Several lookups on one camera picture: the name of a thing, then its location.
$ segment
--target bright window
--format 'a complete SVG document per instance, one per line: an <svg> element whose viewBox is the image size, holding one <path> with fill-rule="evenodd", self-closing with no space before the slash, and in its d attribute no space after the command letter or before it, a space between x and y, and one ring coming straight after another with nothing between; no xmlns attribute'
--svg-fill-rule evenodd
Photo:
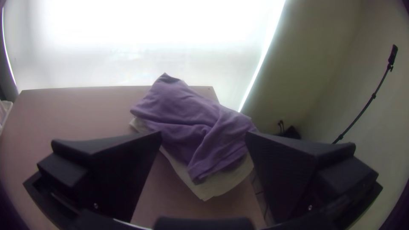
<svg viewBox="0 0 409 230"><path fill-rule="evenodd" d="M239 110L284 1L11 0L5 42L19 91L151 85L166 72Z"/></svg>

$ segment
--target white towel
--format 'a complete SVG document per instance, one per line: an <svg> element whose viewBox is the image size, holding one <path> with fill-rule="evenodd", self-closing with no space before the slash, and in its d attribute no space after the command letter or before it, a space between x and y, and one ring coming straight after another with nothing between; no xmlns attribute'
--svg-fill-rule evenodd
<svg viewBox="0 0 409 230"><path fill-rule="evenodd" d="M138 118L133 118L129 125L138 132L148 131L144 122ZM203 201L214 196L220 196L233 189L250 174L254 167L250 154L247 153L245 161L236 169L229 172L215 173L207 177L204 183L196 185L191 181L187 168L183 163L172 157L163 146L160 146L159 151L165 155L180 179Z"/></svg>

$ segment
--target wooden table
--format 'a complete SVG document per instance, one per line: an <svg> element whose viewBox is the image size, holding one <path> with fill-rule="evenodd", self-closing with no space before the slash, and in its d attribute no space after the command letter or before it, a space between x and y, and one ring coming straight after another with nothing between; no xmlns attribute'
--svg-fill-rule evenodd
<svg viewBox="0 0 409 230"><path fill-rule="evenodd" d="M193 88L217 100L212 87ZM86 140L134 132L129 126L129 111L148 89L149 86L113 86L21 92L0 137L0 180L30 229L56 229L23 187L23 182L37 171L36 163L51 153L51 140ZM201 201L162 154L153 163L131 223L152 227L159 216L246 216L257 228L265 227L249 178L222 196Z"/></svg>

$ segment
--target white wall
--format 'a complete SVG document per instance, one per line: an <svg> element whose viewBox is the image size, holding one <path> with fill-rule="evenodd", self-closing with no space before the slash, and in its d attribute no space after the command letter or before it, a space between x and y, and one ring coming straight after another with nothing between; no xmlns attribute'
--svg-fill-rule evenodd
<svg viewBox="0 0 409 230"><path fill-rule="evenodd" d="M287 0L242 113L263 132L297 125L334 77L356 32L359 0Z"/></svg>
<svg viewBox="0 0 409 230"><path fill-rule="evenodd" d="M401 0L363 3L359 29L339 72L299 126L305 139L332 142L358 115L386 69L392 44L399 48L390 72L361 119L342 142L379 173L383 191L352 229L378 229L409 177L409 16Z"/></svg>

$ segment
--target black stand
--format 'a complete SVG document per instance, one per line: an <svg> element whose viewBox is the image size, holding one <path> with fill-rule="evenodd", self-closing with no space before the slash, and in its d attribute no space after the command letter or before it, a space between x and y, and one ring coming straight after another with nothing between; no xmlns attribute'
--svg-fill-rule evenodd
<svg viewBox="0 0 409 230"><path fill-rule="evenodd" d="M334 142L332 142L333 144L336 144L338 141L340 141L340 140L342 140L344 138L344 135L352 128L352 126L355 124L355 122L357 122L357 120L362 116L362 114L365 112L365 110L368 108L368 106L371 104L371 102L376 98L376 93L378 92L380 86L382 85L383 81L385 80L385 77L388 74L388 71L390 70L392 72L392 70L393 70L393 63L395 62L396 53L397 53L397 46L393 45L391 55L389 56L389 59L388 59L389 64L388 64L388 66L386 68L386 71L383 74L383 78L382 78L382 80L380 80L380 83L379 83L378 87L376 88L375 92L372 94L372 96L369 99L368 103L366 103L365 107L361 110L361 112L354 119L354 121L348 126L348 128L346 128L346 130L343 131L337 137L337 139Z"/></svg>

